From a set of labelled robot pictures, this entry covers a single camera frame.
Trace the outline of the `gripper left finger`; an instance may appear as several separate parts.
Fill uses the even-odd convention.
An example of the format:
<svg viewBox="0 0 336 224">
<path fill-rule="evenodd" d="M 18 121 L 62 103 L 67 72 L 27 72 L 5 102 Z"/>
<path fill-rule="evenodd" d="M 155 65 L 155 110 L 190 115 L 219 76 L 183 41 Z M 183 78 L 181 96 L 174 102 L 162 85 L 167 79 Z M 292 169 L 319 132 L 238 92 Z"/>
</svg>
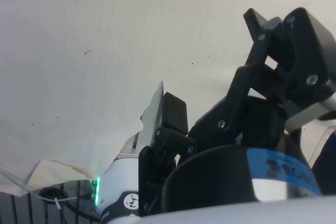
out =
<svg viewBox="0 0 336 224">
<path fill-rule="evenodd" d="M 177 168 L 176 156 L 186 160 L 197 152 L 196 142 L 189 138 L 186 103 L 167 92 L 161 102 L 161 117 L 154 127 L 152 141 L 139 155 L 139 215 L 162 212 L 164 185 Z"/>
</svg>

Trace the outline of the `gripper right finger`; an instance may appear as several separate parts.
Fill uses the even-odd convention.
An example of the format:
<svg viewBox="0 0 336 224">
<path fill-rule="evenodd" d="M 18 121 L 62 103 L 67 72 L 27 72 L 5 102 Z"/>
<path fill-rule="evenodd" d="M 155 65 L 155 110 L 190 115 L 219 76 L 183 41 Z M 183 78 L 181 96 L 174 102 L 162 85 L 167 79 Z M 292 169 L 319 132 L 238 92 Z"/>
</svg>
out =
<svg viewBox="0 0 336 224">
<path fill-rule="evenodd" d="M 334 38 L 306 9 L 267 20 L 254 9 L 244 14 L 253 40 L 226 97 L 192 127 L 189 137 L 202 152 L 232 145 L 274 147 L 292 119 L 334 93 Z"/>
</svg>

